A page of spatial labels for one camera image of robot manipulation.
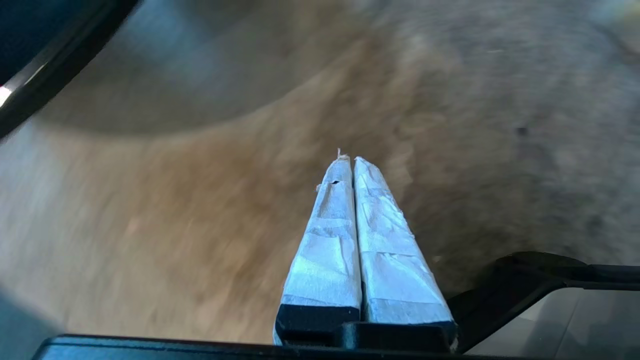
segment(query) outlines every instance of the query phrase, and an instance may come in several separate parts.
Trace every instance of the black plastic mount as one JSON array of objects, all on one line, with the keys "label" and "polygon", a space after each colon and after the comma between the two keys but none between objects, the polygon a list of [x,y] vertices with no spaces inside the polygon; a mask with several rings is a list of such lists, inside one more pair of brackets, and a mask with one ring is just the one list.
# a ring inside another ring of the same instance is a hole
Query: black plastic mount
[{"label": "black plastic mount", "polygon": [[640,266],[587,265],[544,252],[517,252],[498,259],[473,290],[447,302],[464,353],[549,293],[562,288],[640,290]]},{"label": "black plastic mount", "polygon": [[449,353],[452,323],[389,325],[360,321],[354,307],[280,305],[275,332],[283,345],[346,350]]}]

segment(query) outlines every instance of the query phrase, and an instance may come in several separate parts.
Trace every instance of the floor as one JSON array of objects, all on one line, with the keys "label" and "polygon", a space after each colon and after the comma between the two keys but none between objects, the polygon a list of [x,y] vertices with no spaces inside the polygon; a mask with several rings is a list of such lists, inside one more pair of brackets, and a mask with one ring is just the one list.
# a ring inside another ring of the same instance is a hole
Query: floor
[{"label": "floor", "polygon": [[337,148],[445,293],[640,265],[640,60],[596,1],[147,1],[0,145],[0,286],[46,329],[268,343]]}]

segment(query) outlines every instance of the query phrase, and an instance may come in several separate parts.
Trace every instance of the black plastic frame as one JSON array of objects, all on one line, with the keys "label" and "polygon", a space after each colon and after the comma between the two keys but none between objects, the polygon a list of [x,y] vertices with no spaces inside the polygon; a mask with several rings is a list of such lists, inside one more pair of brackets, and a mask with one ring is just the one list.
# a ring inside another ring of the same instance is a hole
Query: black plastic frame
[{"label": "black plastic frame", "polygon": [[139,0],[93,0],[54,40],[3,86],[0,138],[40,110],[113,36]]}]

